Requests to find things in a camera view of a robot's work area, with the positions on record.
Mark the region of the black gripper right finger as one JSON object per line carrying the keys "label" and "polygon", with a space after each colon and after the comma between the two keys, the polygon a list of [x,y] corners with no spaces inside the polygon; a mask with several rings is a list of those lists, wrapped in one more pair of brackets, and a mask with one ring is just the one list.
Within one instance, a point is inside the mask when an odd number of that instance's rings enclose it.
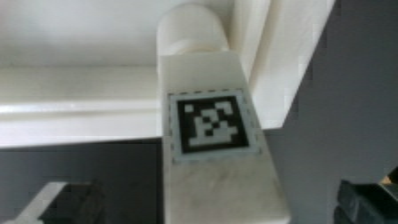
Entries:
{"label": "black gripper right finger", "polygon": [[334,224],[398,224],[398,184],[342,181]]}

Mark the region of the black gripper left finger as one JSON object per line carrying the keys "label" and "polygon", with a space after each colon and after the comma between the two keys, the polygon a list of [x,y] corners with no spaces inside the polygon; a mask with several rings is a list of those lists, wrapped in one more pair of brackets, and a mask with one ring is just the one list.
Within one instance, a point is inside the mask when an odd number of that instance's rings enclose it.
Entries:
{"label": "black gripper left finger", "polygon": [[50,182],[11,224],[105,224],[102,184]]}

